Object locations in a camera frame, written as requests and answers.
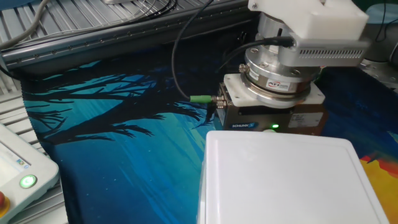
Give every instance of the green illuminated button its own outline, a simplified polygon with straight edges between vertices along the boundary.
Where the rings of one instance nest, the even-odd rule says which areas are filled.
[[[36,184],[36,182],[37,182],[36,176],[27,175],[21,179],[21,181],[19,182],[19,185],[24,189],[28,189],[28,188],[33,187]]]

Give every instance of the black cable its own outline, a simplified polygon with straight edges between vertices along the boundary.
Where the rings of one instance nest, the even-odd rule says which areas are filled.
[[[11,78],[13,78],[13,79],[15,79],[15,80],[19,80],[18,77],[16,77],[15,75],[9,73],[9,72],[8,72],[5,68],[3,68],[1,65],[0,65],[0,71],[2,71],[5,75],[7,75],[7,76],[9,76],[9,77],[11,77]]]
[[[385,40],[387,39],[387,30],[388,30],[388,27],[389,27],[391,24],[393,24],[394,22],[397,22],[397,21],[398,21],[398,19],[395,19],[395,20],[393,20],[393,21],[387,23],[386,27],[384,28],[384,38],[383,38],[382,40],[378,41],[378,42],[382,42],[382,41],[385,41]]]
[[[387,0],[384,0],[383,20],[381,21],[380,29],[379,29],[379,32],[377,33],[376,39],[374,39],[374,41],[376,43],[383,41],[383,40],[378,40],[378,38],[379,38],[379,36],[381,34],[381,31],[383,30],[384,19],[386,18],[386,11],[387,11]]]
[[[219,71],[222,69],[232,58],[244,52],[246,49],[251,47],[259,46],[259,45],[276,45],[276,46],[283,46],[283,47],[291,47],[294,44],[294,39],[292,37],[271,37],[265,38],[263,40],[257,40],[248,44],[244,44],[235,50],[233,50],[229,55],[225,58],[223,65],[217,70]]]
[[[190,100],[190,97],[189,97],[188,95],[186,95],[186,94],[182,91],[180,85],[178,84],[177,76],[176,76],[176,74],[175,74],[175,63],[174,63],[174,62],[175,62],[175,52],[177,51],[178,43],[180,42],[180,40],[181,40],[181,38],[182,38],[182,34],[184,33],[184,31],[185,31],[185,30],[187,29],[187,27],[192,23],[192,21],[193,21],[196,17],[198,17],[199,14],[200,14],[201,12],[203,12],[203,10],[205,10],[205,9],[207,8],[207,6],[209,6],[213,1],[214,1],[214,0],[209,0],[208,2],[206,2],[206,4],[205,4],[201,9],[199,9],[199,10],[197,11],[197,13],[195,13],[195,15],[193,15],[193,16],[188,20],[188,22],[187,22],[187,23],[184,25],[184,27],[181,29],[180,33],[179,33],[178,36],[177,36],[177,39],[176,39],[175,42],[174,42],[174,47],[173,47],[173,52],[172,52],[172,74],[173,74],[173,78],[174,78],[174,83],[175,83],[175,86],[177,87],[178,91],[181,93],[181,95],[182,95],[184,98],[188,99],[188,100]]]

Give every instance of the label sticker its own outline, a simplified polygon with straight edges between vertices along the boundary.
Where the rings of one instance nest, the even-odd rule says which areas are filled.
[[[258,81],[258,80],[259,80],[259,76],[260,76],[260,75],[254,73],[254,72],[249,72],[249,75],[250,75],[255,81]]]
[[[224,126],[225,122],[225,111],[224,109],[217,109],[218,118],[220,119],[221,125]]]
[[[259,123],[232,124],[230,128],[256,128]]]
[[[289,87],[290,87],[290,83],[289,82],[280,82],[280,81],[275,81],[275,80],[268,79],[267,87],[271,88],[273,90],[288,91]]]
[[[316,127],[321,121],[322,112],[293,114],[289,122],[289,128]]]

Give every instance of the cable connector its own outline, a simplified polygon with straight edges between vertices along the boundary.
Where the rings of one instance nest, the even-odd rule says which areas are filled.
[[[202,96],[191,96],[191,103],[212,103],[213,97],[210,95],[202,95]]]

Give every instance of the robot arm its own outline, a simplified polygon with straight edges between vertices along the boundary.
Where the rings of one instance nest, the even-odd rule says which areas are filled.
[[[248,7],[282,20],[302,39],[358,40],[369,18],[351,0],[249,0]]]

